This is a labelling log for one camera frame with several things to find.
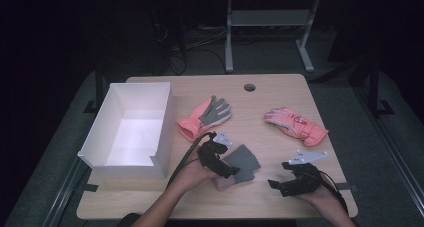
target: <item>small white object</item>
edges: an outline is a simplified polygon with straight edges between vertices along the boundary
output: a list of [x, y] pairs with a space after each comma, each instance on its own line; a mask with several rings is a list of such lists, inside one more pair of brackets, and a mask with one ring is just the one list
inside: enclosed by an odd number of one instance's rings
[[327, 151], [305, 151], [297, 150], [296, 154], [289, 160], [290, 165], [306, 164], [311, 161], [322, 159], [328, 156]]
[[217, 134], [213, 138], [213, 141], [215, 143], [223, 144], [223, 145], [226, 145], [228, 147], [230, 147], [231, 145], [233, 145], [233, 142], [231, 142], [231, 140], [228, 138], [228, 136], [227, 136], [227, 134], [225, 132], [221, 132], [221, 133]]
[[165, 178], [175, 120], [170, 83], [113, 83], [78, 156], [102, 178]]

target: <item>person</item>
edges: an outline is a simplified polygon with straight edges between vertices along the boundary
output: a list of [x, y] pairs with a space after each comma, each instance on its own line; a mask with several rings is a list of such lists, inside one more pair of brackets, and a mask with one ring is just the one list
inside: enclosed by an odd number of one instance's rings
[[[132, 227], [161, 227], [166, 224], [175, 206], [185, 193], [195, 188], [202, 182], [218, 177], [213, 171], [204, 168], [198, 161], [197, 151], [193, 151], [187, 159], [186, 165], [176, 175], [168, 188], [142, 214]], [[306, 201], [333, 226], [354, 227], [355, 223], [349, 218], [340, 202], [324, 186], [320, 186], [315, 192], [295, 196]]]

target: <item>pink patterned glove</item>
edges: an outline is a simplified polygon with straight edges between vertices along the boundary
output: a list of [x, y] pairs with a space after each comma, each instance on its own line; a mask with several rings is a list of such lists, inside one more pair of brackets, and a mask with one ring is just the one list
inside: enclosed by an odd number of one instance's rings
[[178, 131], [186, 139], [194, 141], [206, 130], [222, 124], [230, 117], [230, 105], [225, 102], [225, 99], [216, 101], [216, 96], [212, 95], [196, 107], [188, 119], [177, 122]]
[[304, 140], [308, 147], [317, 145], [328, 133], [324, 127], [286, 107], [269, 111], [265, 114], [265, 121], [276, 124], [288, 136]]

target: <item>wooden table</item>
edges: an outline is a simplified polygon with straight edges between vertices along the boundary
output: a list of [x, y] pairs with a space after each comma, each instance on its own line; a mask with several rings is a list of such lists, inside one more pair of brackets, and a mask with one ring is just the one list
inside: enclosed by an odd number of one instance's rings
[[[186, 118], [203, 100], [216, 95], [231, 106], [232, 117], [210, 131], [225, 131], [235, 146], [245, 144], [256, 155], [261, 168], [255, 179], [219, 192], [208, 181], [188, 192], [171, 215], [173, 219], [240, 219], [240, 218], [309, 218], [318, 214], [308, 204], [293, 197], [282, 197], [271, 189], [267, 180], [280, 182], [294, 179], [281, 163], [297, 150], [327, 151], [329, 156], [314, 161], [336, 183], [346, 179], [329, 137], [313, 148], [285, 135], [275, 125], [264, 121], [264, 114], [278, 107], [291, 107], [304, 118], [323, 125], [311, 92], [302, 75], [219, 75], [134, 77], [128, 82], [171, 82], [177, 103], [177, 119]], [[256, 87], [252, 92], [245, 85]], [[175, 129], [168, 178], [191, 143]], [[101, 179], [92, 173], [77, 210], [81, 219], [118, 219], [131, 212], [143, 213], [160, 196], [167, 179]], [[351, 216], [358, 212], [350, 190], [342, 190]]]

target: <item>white plastic part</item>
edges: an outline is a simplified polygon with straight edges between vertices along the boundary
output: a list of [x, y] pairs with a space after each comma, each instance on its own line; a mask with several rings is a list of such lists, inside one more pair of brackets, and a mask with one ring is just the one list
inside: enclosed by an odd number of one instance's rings
[[296, 154], [289, 160], [290, 165], [306, 164], [311, 161], [322, 159], [328, 156], [327, 151], [305, 151], [297, 150]]
[[223, 145], [226, 145], [228, 147], [230, 147], [231, 145], [233, 145], [233, 142], [231, 142], [231, 140], [228, 138], [228, 136], [227, 136], [227, 134], [225, 132], [221, 132], [221, 133], [217, 134], [213, 138], [213, 141], [215, 143], [223, 144]]

